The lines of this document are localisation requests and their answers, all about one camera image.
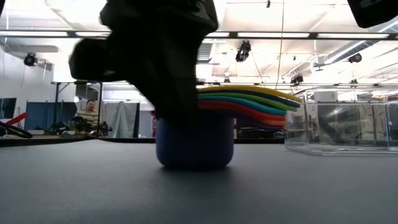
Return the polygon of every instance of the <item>window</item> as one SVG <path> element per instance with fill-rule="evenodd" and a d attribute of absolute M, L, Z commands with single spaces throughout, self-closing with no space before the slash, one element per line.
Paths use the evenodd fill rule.
<path fill-rule="evenodd" d="M 14 117 L 17 98 L 0 99 L 0 119 L 12 119 Z"/>

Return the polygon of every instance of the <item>man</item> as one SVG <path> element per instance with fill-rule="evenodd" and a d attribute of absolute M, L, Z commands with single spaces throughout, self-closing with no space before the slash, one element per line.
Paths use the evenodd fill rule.
<path fill-rule="evenodd" d="M 87 120 L 87 123 L 91 124 L 94 128 L 97 127 L 98 123 L 98 111 L 95 110 L 95 101 L 88 100 L 86 103 L 86 109 L 77 112 L 76 116 L 81 116 Z"/>

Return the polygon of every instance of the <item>clear plastic container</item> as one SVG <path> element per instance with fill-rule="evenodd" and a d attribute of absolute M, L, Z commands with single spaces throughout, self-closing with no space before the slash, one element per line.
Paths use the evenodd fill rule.
<path fill-rule="evenodd" d="M 300 91 L 286 116 L 287 149 L 316 155 L 398 156 L 398 86 L 322 86 Z"/>

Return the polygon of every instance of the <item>gray table surface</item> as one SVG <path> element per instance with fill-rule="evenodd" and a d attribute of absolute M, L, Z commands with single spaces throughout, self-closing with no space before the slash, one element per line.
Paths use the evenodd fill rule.
<path fill-rule="evenodd" d="M 235 145 L 213 173 L 171 172 L 153 144 L 0 149 L 0 224 L 398 223 L 398 157 Z"/>

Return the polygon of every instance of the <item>blue cup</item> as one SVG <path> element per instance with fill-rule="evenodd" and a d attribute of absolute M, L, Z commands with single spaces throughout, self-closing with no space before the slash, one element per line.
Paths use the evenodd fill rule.
<path fill-rule="evenodd" d="M 222 169 L 234 153 L 234 118 L 201 111 L 190 128 L 157 120 L 156 154 L 163 166 L 183 170 Z"/>

